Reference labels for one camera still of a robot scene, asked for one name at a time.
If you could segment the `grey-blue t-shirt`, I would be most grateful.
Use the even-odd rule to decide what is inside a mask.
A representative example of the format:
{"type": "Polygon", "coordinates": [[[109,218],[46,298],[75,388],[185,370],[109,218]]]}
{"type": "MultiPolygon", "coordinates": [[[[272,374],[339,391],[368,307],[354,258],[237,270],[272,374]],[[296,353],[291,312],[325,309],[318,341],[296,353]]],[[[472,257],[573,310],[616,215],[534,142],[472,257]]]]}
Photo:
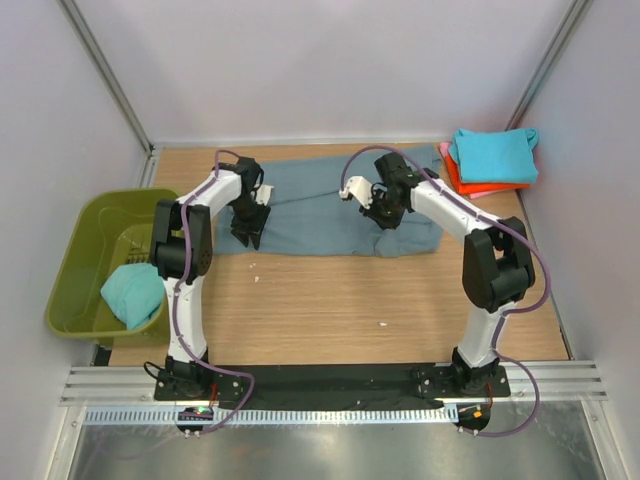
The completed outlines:
{"type": "Polygon", "coordinates": [[[260,163],[273,187],[259,253],[301,256],[399,257],[439,248],[443,230],[416,213],[396,229],[381,229],[338,194],[348,157],[328,156],[260,163]]]}

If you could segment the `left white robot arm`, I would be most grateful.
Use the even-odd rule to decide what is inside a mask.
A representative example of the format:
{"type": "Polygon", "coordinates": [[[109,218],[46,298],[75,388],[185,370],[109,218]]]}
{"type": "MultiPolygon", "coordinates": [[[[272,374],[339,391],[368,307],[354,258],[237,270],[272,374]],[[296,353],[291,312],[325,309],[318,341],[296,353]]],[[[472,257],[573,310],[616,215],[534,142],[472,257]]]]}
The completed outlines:
{"type": "Polygon", "coordinates": [[[156,205],[150,260],[163,280],[170,308],[170,343],[159,382],[177,384],[189,399],[204,398],[212,387],[213,366],[202,324],[202,289],[213,260],[211,222],[232,210],[231,234],[257,250],[269,217],[272,188],[250,157],[223,149],[234,163],[214,163],[191,192],[156,205]]]}

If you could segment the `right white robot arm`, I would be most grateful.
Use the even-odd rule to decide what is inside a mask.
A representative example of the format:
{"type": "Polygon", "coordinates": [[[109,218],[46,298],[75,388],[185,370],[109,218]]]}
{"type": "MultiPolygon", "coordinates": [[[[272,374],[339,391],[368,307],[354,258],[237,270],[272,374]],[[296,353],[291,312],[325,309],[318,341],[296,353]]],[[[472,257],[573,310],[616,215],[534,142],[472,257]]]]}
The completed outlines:
{"type": "Polygon", "coordinates": [[[382,229],[396,229],[405,213],[427,217],[460,242],[462,286],[471,310],[462,340],[454,348],[450,381],[472,396],[497,375],[502,329],[535,283],[526,229],[517,217],[501,219],[456,194],[439,175],[390,150],[374,162],[379,176],[344,176],[340,196],[360,203],[361,214],[382,229]]]}

